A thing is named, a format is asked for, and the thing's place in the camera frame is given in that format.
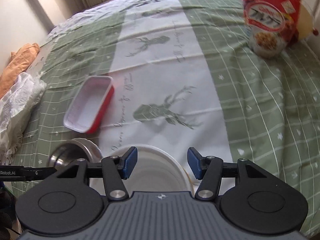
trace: white bucket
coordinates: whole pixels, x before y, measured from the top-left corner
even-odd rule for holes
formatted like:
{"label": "white bucket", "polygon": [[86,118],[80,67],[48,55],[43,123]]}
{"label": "white bucket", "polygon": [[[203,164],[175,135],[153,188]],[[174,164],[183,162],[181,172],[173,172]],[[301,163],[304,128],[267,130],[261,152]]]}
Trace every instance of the white bucket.
{"label": "white bucket", "polygon": [[[121,147],[109,155],[122,156],[130,146]],[[193,185],[187,173],[169,154],[150,145],[132,146],[138,149],[138,161],[130,178],[123,180],[129,195],[133,191],[193,193]],[[102,179],[91,179],[90,187],[105,195]]]}

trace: food package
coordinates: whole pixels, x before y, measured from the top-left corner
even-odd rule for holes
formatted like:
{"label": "food package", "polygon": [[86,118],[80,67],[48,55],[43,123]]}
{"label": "food package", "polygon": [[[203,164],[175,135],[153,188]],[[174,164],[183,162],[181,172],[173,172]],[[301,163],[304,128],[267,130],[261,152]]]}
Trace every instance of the food package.
{"label": "food package", "polygon": [[261,57],[279,54],[297,31],[301,0],[243,0],[248,46]]}

